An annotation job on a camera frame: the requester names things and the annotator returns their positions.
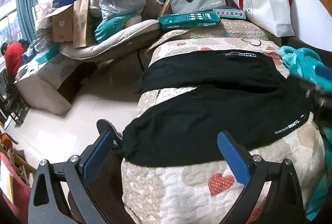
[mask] bed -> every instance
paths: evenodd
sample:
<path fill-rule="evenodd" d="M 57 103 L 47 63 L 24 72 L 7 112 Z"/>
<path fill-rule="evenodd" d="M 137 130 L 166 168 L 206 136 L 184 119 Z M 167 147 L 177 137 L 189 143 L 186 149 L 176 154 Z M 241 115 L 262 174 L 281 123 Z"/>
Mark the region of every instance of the bed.
<path fill-rule="evenodd" d="M 152 64 L 167 56 L 192 51 L 256 51 L 272 57 L 277 70 L 287 77 L 289 71 L 277 54 L 278 42 L 278 39 L 252 23 L 221 20 L 220 28 L 167 32 L 146 53 L 152 56 Z M 146 92 L 140 98 L 135 117 L 158 103 L 193 89 L 185 87 Z M 324 144 L 313 122 L 313 114 L 310 114 L 303 126 L 283 139 L 250 153 L 259 154 L 272 162 L 291 159 L 298 174 L 304 206 L 325 171 Z M 135 223 L 219 223 L 243 189 L 225 161 L 184 167 L 147 168 L 123 160 L 121 171 L 124 208 Z M 269 184 L 265 183 L 247 223 L 258 218 Z"/>

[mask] white printed label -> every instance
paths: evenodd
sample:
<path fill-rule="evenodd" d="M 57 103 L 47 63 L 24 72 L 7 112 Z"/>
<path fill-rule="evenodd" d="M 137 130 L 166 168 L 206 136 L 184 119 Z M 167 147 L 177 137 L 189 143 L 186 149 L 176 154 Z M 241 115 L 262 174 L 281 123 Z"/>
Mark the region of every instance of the white printed label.
<path fill-rule="evenodd" d="M 240 53 L 240 52 L 229 52 L 229 53 L 225 53 L 225 54 L 222 54 L 222 55 L 225 55 L 225 56 L 239 55 L 239 56 L 257 57 L 255 54 L 252 54 L 252 53 Z"/>
<path fill-rule="evenodd" d="M 300 119 L 299 120 L 295 120 L 293 123 L 289 124 L 288 126 L 286 126 L 285 128 L 283 129 L 280 129 L 278 131 L 275 131 L 274 133 L 275 134 L 279 134 L 279 133 L 282 133 L 290 128 L 293 128 L 295 127 L 296 125 L 298 125 L 299 123 L 301 123 L 302 119 L 304 118 L 304 115 L 301 115 Z"/>

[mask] teal curtain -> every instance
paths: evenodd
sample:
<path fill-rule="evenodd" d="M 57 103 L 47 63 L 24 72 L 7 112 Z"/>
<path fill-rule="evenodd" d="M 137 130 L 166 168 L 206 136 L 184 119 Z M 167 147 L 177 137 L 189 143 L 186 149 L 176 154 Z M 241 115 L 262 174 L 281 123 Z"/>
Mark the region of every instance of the teal curtain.
<path fill-rule="evenodd" d="M 31 10 L 32 6 L 36 3 L 37 0 L 16 0 L 17 18 L 19 20 L 22 37 L 30 43 L 37 38 Z"/>

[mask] red cloth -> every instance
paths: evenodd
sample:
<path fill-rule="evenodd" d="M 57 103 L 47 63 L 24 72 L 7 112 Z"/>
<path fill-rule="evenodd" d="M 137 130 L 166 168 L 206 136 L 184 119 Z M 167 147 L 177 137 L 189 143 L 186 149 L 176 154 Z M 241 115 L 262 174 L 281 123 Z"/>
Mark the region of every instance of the red cloth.
<path fill-rule="evenodd" d="M 12 210 L 14 215 L 19 219 L 22 224 L 27 224 L 28 222 L 28 206 L 29 206 L 29 198 L 31 193 L 31 188 L 28 187 L 21 178 L 14 171 L 11 166 L 9 160 L 6 156 L 0 153 L 0 158 L 3 164 L 7 167 L 11 175 L 13 176 L 13 193 L 14 193 L 14 204 L 10 202 L 7 196 L 1 191 L 0 195 L 3 196 L 4 200 L 8 204 L 9 208 Z"/>
<path fill-rule="evenodd" d="M 22 66 L 21 56 L 24 53 L 23 46 L 20 43 L 9 44 L 5 52 L 5 61 L 7 66 L 7 75 L 16 76 L 20 66 Z"/>

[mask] black pants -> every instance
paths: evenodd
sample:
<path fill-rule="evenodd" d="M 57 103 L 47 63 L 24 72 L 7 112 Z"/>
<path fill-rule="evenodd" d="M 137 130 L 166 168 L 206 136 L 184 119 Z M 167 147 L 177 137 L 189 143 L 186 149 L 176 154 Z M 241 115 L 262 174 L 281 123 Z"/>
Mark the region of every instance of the black pants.
<path fill-rule="evenodd" d="M 221 131 L 251 150 L 281 139 L 309 116 L 304 92 L 256 52 L 200 51 L 160 59 L 145 72 L 140 91 L 194 84 L 201 85 L 149 108 L 126 127 L 128 161 L 170 167 L 222 160 Z"/>

